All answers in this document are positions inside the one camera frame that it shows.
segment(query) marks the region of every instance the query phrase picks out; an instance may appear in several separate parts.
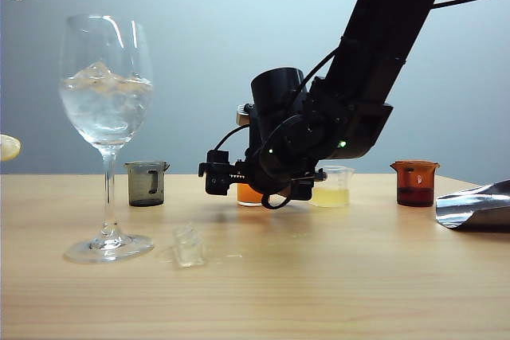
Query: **lemon slice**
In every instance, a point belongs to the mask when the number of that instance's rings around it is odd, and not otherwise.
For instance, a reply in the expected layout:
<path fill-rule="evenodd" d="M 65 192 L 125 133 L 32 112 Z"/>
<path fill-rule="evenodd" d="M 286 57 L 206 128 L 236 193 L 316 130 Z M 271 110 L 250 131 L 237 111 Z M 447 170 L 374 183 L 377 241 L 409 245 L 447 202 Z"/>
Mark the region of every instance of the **lemon slice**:
<path fill-rule="evenodd" d="M 22 149 L 22 143 L 10 135 L 0 135 L 0 148 L 2 149 L 2 161 L 16 158 Z"/>

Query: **wine glass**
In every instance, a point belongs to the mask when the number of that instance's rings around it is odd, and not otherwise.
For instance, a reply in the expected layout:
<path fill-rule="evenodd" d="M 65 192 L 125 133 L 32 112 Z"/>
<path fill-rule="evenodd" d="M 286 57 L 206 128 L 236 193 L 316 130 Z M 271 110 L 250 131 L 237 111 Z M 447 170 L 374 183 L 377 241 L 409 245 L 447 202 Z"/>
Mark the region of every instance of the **wine glass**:
<path fill-rule="evenodd" d="M 105 179 L 103 226 L 95 238 L 69 248 L 68 260 L 111 262 L 153 248 L 146 236 L 124 234 L 114 212 L 116 156 L 145 118 L 153 89 L 149 79 L 147 42 L 139 23 L 108 15 L 67 19 L 60 96 L 73 126 L 101 153 Z"/>

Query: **black object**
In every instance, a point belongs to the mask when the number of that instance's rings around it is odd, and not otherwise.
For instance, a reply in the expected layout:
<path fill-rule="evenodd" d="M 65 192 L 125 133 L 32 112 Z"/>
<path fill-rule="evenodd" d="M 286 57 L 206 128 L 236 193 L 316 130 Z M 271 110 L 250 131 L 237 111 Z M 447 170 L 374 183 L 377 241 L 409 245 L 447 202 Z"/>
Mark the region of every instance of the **black object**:
<path fill-rule="evenodd" d="M 434 0 L 358 0 L 324 77 L 310 91 L 296 68 L 277 68 L 252 81 L 245 161 L 210 150 L 198 175 L 206 192 L 226 195 L 231 183 L 248 183 L 267 196 L 308 200 L 317 162 L 358 158 L 375 144 L 392 107 L 385 99 Z"/>

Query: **brown beaker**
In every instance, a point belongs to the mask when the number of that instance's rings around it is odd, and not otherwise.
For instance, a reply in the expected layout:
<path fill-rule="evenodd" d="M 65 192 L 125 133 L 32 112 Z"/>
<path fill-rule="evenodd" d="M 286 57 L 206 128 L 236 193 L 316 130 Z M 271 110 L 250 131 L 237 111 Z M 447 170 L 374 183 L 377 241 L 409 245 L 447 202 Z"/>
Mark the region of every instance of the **brown beaker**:
<path fill-rule="evenodd" d="M 397 203 L 428 207 L 434 204 L 434 173 L 437 162 L 406 160 L 390 165 L 397 172 Z"/>

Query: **glass stem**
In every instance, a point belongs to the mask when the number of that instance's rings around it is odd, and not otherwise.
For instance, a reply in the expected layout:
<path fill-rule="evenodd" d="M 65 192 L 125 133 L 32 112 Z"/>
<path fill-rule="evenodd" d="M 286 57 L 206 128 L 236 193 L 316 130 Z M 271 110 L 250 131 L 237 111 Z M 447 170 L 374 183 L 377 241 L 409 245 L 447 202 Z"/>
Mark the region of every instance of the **glass stem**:
<path fill-rule="evenodd" d="M 103 155 L 104 166 L 104 223 L 101 233 L 104 236 L 118 236 L 117 220 L 115 218 L 115 160 L 116 152 L 108 151 Z"/>

